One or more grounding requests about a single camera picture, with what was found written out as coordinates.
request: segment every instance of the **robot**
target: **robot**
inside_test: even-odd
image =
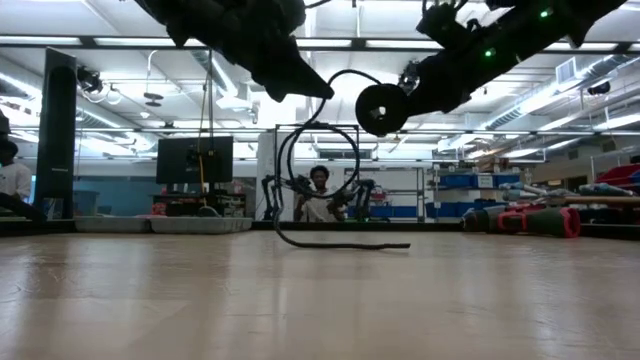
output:
[[[321,99],[334,95],[300,57],[291,35],[305,21],[304,0],[135,1],[166,26],[178,48],[189,38],[200,40],[251,72],[276,101],[287,94]],[[416,30],[443,49],[415,64],[419,81],[413,90],[395,84],[366,88],[356,102],[358,123],[370,134],[385,136],[399,131],[410,116],[448,113],[476,89],[556,41],[566,37],[572,47],[580,47],[593,24],[625,1],[485,0],[492,11],[510,10],[483,27],[476,19],[465,25],[456,21],[468,0],[435,0],[429,8],[424,0]]]

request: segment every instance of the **black wheel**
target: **black wheel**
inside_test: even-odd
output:
[[[356,101],[358,123],[378,137],[397,132],[409,117],[409,98],[396,85],[372,85],[364,89]]]

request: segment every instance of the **monitor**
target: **monitor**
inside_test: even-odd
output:
[[[233,179],[233,137],[162,139],[158,141],[156,183],[200,183],[200,156],[204,182]]]

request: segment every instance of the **coiled cable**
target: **coiled cable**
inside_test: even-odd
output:
[[[362,77],[365,77],[371,81],[373,81],[374,83],[380,85],[380,81],[378,81],[376,78],[374,78],[373,76],[364,73],[362,71],[358,71],[358,70],[352,70],[352,69],[345,69],[345,70],[341,70],[338,71],[337,73],[335,73],[333,76],[331,76],[331,78],[328,81],[328,84],[331,85],[338,77],[345,75],[345,74],[355,74],[355,75],[359,75]],[[318,198],[318,199],[330,199],[332,197],[334,197],[336,194],[343,192],[344,190],[347,189],[347,187],[349,185],[351,185],[351,183],[353,183],[353,181],[356,179],[356,177],[358,176],[358,173],[360,172],[360,151],[358,149],[358,145],[355,143],[355,141],[343,130],[339,129],[336,126],[330,125],[330,124],[326,124],[326,123],[321,123],[316,121],[316,119],[318,118],[318,116],[320,115],[320,112],[322,112],[322,110],[324,109],[324,106],[326,104],[326,99],[323,99],[320,103],[320,106],[318,106],[318,109],[315,111],[315,113],[311,116],[311,118],[309,118],[309,120],[307,120],[302,126],[300,126],[299,128],[297,128],[296,130],[294,130],[291,134],[287,135],[287,137],[284,139],[284,141],[282,142],[282,144],[280,145],[280,148],[278,149],[278,154],[276,156],[276,165],[275,165],[275,185],[274,185],[274,207],[275,207],[275,216],[273,217],[273,227],[276,231],[276,233],[278,233],[278,235],[280,236],[280,238],[282,240],[284,240],[286,243],[288,243],[289,245],[292,246],[296,246],[299,248],[313,248],[313,249],[359,249],[359,250],[383,250],[383,249],[407,249],[411,246],[411,244],[409,243],[398,243],[398,244],[358,244],[358,243],[317,243],[317,242],[299,242],[299,241],[295,241],[290,239],[289,237],[287,237],[283,232],[282,229],[280,228],[280,215],[282,214],[282,211],[284,210],[283,205],[284,205],[284,196],[282,195],[282,180],[281,180],[281,174],[282,174],[282,169],[281,169],[281,165],[282,165],[282,157],[284,155],[284,151],[287,147],[287,145],[289,143],[291,143],[291,145],[289,146],[289,149],[287,151],[287,173],[289,174],[289,178],[291,179],[290,184],[291,184],[291,188],[293,191],[295,191],[296,193],[302,194],[303,196],[307,197],[307,198]],[[342,185],[337,191],[335,191],[332,194],[329,195],[321,195],[321,194],[316,194],[313,193],[311,191],[309,191],[308,189],[304,189],[301,186],[299,186],[297,184],[296,181],[294,181],[295,177],[293,174],[293,147],[295,145],[295,143],[298,141],[298,139],[300,138],[300,136],[302,135],[303,132],[305,132],[306,130],[317,130],[317,129],[324,129],[324,130],[329,130],[331,132],[340,134],[343,138],[345,138],[347,140],[347,142],[349,143],[349,145],[351,145],[351,148],[354,151],[355,154],[355,161],[356,161],[356,165],[355,165],[355,169],[353,171],[353,173],[351,174],[351,177],[349,177],[349,179],[344,183],[344,185]]]

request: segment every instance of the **ceiling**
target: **ceiling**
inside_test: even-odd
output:
[[[375,37],[416,38],[423,37],[415,31],[420,20],[420,1],[367,0],[357,2],[334,0],[319,8],[307,11],[307,23],[295,31],[298,37]],[[638,1],[629,1],[599,21],[589,32],[587,41],[635,42],[640,39],[640,12]],[[165,37],[163,26],[149,17],[134,1],[115,0],[11,0],[0,5],[0,34],[20,35],[74,35],[74,36],[147,36]],[[460,22],[477,18],[486,25],[502,15],[504,11],[489,12],[481,1],[470,1],[458,14]],[[44,69],[42,48],[0,48],[0,57],[35,74],[42,75]],[[160,127],[165,122],[174,122],[178,127],[198,127],[203,108],[202,84],[206,72],[189,51],[161,50],[82,50],[65,49],[64,52],[77,57],[78,62],[101,73],[108,84],[101,94],[91,95],[91,101],[109,113],[116,114],[141,127]],[[351,68],[370,73],[382,82],[397,82],[398,75],[411,60],[422,59],[429,54],[416,52],[348,52],[317,51],[305,56],[316,71],[328,78],[338,70]],[[555,67],[570,59],[572,55],[536,55],[504,74],[472,95],[472,99],[450,114],[430,114],[410,119],[405,129],[428,128],[475,128],[483,116],[513,103],[518,95],[543,84],[555,76]],[[259,87],[251,82],[250,75],[233,66],[222,57],[216,57],[222,70],[228,74],[235,86],[243,85],[251,90],[250,101],[254,114],[249,111],[223,109],[218,102],[213,107],[213,118],[218,128],[273,127],[276,123],[304,121],[309,107],[316,101],[301,96],[288,96],[282,104],[273,102]],[[620,71],[612,82],[612,91],[624,92],[635,84],[637,63]],[[354,105],[358,94],[370,82],[366,79],[345,76],[334,83],[336,96],[327,103],[320,119],[340,124],[355,124]],[[117,93],[106,92],[109,86]],[[150,107],[143,93],[153,92],[165,97],[161,107]],[[587,105],[601,99],[588,98]],[[548,106],[536,109],[534,115],[552,121],[579,110],[579,93],[569,92]],[[521,128],[535,130],[527,123]],[[255,141],[254,135],[237,135],[239,141]],[[412,142],[435,143],[440,136],[412,136]],[[365,137],[364,141],[375,141]]]

